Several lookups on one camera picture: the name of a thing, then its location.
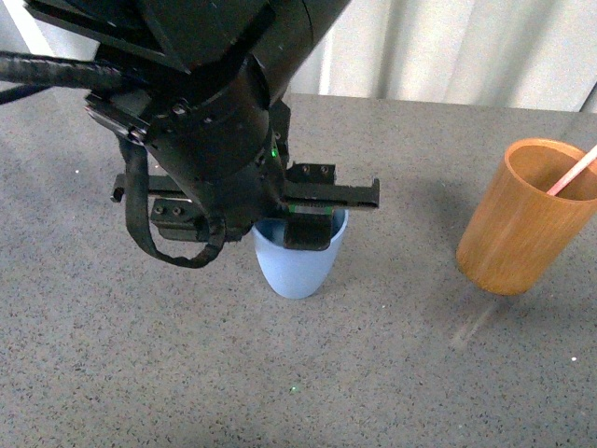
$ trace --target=screw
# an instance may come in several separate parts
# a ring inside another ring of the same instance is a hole
[[[146,132],[143,129],[133,129],[131,131],[131,137],[139,143],[143,143],[146,139]]]
[[[178,115],[185,115],[187,113],[187,110],[185,109],[185,107],[183,105],[181,105],[180,103],[178,103],[177,105],[174,105],[174,107],[172,108],[172,111]]]

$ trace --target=blue plastic cup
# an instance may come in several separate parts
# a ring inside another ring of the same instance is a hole
[[[257,260],[271,288],[287,299],[306,299],[324,283],[332,270],[348,224],[348,210],[336,210],[332,239],[326,250],[295,250],[284,247],[285,222],[262,219],[251,232]]]

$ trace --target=black cable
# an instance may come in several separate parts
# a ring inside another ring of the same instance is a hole
[[[222,251],[226,239],[226,223],[223,217],[207,217],[209,239],[207,245],[194,259],[174,258],[159,252],[149,228],[147,151],[144,147],[134,145],[123,138],[119,138],[119,142],[120,152],[126,162],[125,217],[127,230],[132,239],[151,257],[174,266],[198,269],[213,261]]]
[[[120,91],[132,82],[132,77],[109,63],[0,51],[0,81]]]
[[[49,86],[17,86],[6,91],[0,91],[0,105],[22,100],[28,96],[35,95],[41,91],[46,91]]]

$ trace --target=white curtain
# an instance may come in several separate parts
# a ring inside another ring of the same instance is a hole
[[[0,35],[20,34],[0,48],[93,53],[22,0],[0,1]],[[597,111],[596,82],[597,0],[352,0],[292,91]]]

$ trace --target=gray countertop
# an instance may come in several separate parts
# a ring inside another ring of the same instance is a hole
[[[288,301],[250,236],[198,272],[137,249],[82,98],[0,107],[1,446],[597,446],[595,219],[516,298],[454,260],[506,147],[588,149],[597,117],[295,96],[292,159],[382,207]]]

